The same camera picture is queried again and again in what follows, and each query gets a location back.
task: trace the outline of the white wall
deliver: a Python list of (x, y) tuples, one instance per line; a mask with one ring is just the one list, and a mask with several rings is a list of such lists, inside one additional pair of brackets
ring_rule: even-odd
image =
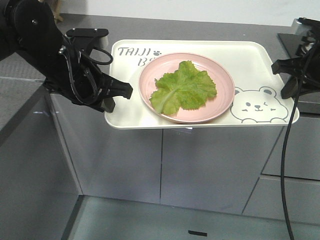
[(62, 13), (291, 26), (320, 20), (320, 0), (64, 0)]

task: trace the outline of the cartoon bear face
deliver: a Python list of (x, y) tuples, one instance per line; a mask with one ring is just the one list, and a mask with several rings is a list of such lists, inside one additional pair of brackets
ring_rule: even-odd
[(259, 90), (242, 90), (236, 87), (231, 113), (242, 123), (283, 123), (289, 111), (276, 95), (277, 92), (268, 86)]

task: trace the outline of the white tray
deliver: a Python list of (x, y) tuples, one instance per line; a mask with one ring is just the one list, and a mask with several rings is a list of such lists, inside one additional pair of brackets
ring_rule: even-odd
[[(236, 95), (233, 105), (219, 117), (199, 124), (174, 123), (152, 112), (143, 102), (138, 81), (144, 66), (169, 53), (194, 53), (220, 63), (231, 75)], [(112, 46), (110, 75), (133, 87), (131, 99), (114, 97), (107, 123), (117, 129), (167, 129), (187, 127), (285, 126), (294, 105), (282, 99), (281, 77), (271, 70), (272, 61), (261, 45), (250, 41), (120, 40)], [(254, 108), (268, 105), (263, 114)], [(296, 109), (293, 122), (299, 118)]]

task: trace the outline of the cabinet door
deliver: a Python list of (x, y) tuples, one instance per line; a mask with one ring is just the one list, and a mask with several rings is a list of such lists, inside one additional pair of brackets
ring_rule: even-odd
[(61, 239), (78, 191), (41, 98), (0, 147), (0, 239)]
[(160, 202), (241, 214), (281, 127), (163, 131)]
[[(320, 182), (285, 181), (286, 203), (292, 221), (320, 224)], [(280, 178), (262, 176), (243, 212), (244, 215), (284, 220)]]
[(84, 195), (159, 203), (161, 129), (114, 129), (103, 113), (51, 97)]
[[(285, 158), (288, 177), (320, 180), (320, 118), (300, 117), (292, 125)], [(280, 175), (281, 153), (286, 128), (263, 170), (263, 174)]]

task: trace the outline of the green lettuce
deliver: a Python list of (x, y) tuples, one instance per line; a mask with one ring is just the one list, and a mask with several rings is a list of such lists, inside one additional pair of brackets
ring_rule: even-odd
[(157, 91), (149, 99), (159, 114), (176, 114), (180, 108), (196, 110), (217, 95), (216, 84), (207, 71), (199, 71), (191, 61), (182, 61), (174, 73), (155, 79)]

